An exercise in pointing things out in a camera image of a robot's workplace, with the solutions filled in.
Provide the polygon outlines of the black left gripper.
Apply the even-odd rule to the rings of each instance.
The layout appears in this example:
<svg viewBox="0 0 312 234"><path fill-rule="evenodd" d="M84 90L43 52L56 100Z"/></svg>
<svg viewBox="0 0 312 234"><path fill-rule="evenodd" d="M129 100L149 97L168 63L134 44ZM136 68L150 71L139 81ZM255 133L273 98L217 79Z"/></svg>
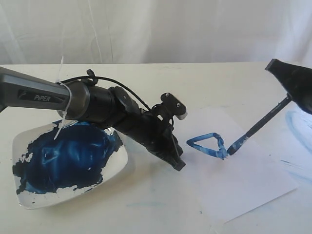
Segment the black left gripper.
<svg viewBox="0 0 312 234"><path fill-rule="evenodd" d="M121 87L110 87L115 102L112 126L146 150L181 171L186 163L180 158L183 149L173 135L171 113L162 104L156 104L151 110L139 108L138 104Z"/></svg>

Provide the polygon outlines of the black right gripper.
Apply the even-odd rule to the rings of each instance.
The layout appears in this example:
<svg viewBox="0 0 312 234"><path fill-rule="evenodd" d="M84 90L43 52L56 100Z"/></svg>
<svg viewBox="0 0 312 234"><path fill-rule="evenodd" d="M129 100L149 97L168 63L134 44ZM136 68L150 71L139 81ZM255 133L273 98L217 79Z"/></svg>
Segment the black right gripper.
<svg viewBox="0 0 312 234"><path fill-rule="evenodd" d="M271 73L296 104L312 113L312 69L272 59L265 68Z"/></svg>

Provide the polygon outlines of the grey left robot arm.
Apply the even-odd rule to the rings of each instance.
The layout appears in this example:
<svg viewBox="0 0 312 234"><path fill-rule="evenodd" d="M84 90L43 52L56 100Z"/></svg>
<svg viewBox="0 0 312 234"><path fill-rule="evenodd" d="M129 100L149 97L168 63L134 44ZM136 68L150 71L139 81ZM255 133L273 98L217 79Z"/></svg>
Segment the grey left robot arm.
<svg viewBox="0 0 312 234"><path fill-rule="evenodd" d="M1 68L0 108L56 110L67 120L87 121L102 129L112 127L151 154L177 165L183 150L173 135L174 118L184 119L186 106L166 92L161 103L150 107L121 82L102 88L99 80L92 70L85 76L50 82Z"/></svg>

